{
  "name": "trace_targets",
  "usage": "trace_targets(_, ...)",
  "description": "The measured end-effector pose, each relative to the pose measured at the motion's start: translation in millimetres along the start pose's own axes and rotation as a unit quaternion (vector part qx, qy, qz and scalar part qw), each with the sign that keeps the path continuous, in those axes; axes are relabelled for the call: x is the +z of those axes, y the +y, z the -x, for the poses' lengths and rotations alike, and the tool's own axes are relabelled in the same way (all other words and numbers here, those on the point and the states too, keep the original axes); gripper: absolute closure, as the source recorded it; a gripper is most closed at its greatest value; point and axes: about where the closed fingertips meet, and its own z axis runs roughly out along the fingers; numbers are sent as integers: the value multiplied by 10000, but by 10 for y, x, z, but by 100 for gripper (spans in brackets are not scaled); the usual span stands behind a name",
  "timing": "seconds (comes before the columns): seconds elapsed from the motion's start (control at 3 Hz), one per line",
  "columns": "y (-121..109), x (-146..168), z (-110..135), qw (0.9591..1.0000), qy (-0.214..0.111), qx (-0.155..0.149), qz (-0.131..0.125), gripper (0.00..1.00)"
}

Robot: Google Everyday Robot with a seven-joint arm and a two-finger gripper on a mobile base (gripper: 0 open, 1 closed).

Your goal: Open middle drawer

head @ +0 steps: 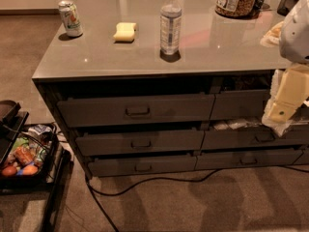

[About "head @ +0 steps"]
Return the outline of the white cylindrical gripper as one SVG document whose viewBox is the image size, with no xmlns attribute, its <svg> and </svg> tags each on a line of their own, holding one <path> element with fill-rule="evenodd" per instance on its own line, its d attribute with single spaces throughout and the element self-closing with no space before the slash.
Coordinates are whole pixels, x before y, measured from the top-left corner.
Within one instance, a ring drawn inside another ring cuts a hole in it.
<svg viewBox="0 0 309 232">
<path fill-rule="evenodd" d="M 272 76 L 270 98 L 262 124 L 281 137 L 295 120 L 296 111 L 309 98 L 309 65 L 292 63 Z"/>
</svg>

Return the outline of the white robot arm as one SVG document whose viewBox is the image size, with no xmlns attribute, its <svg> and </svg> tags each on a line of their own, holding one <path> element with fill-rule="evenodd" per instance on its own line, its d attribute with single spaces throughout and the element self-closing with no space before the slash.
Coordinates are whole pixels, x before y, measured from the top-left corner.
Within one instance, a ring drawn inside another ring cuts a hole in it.
<svg viewBox="0 0 309 232">
<path fill-rule="evenodd" d="M 281 137 L 309 98 L 309 0 L 298 0 L 279 25 L 279 52 L 292 64 L 274 72 L 262 124 Z"/>
</svg>

